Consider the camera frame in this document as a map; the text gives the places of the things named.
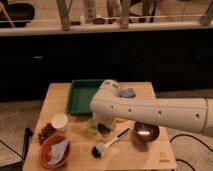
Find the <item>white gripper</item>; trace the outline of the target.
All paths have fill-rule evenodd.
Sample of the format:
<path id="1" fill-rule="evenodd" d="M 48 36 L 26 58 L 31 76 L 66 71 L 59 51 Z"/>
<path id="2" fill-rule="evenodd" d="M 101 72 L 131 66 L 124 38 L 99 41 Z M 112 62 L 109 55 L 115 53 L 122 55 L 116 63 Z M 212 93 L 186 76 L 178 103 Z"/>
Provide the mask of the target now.
<path id="1" fill-rule="evenodd" d="M 95 122 L 98 132 L 102 136 L 108 136 L 111 132 L 115 130 L 115 119 L 113 117 L 99 115 L 94 113 L 93 120 Z"/>

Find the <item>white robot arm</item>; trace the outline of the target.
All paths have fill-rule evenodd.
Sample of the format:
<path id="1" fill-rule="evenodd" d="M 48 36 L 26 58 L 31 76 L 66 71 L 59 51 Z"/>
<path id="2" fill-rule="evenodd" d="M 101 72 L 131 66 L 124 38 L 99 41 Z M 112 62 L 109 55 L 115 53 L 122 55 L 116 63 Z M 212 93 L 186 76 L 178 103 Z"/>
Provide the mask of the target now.
<path id="1" fill-rule="evenodd" d="M 107 128 L 115 118 L 213 137 L 213 99 L 123 98 L 114 80 L 105 80 L 90 102 L 96 122 Z"/>

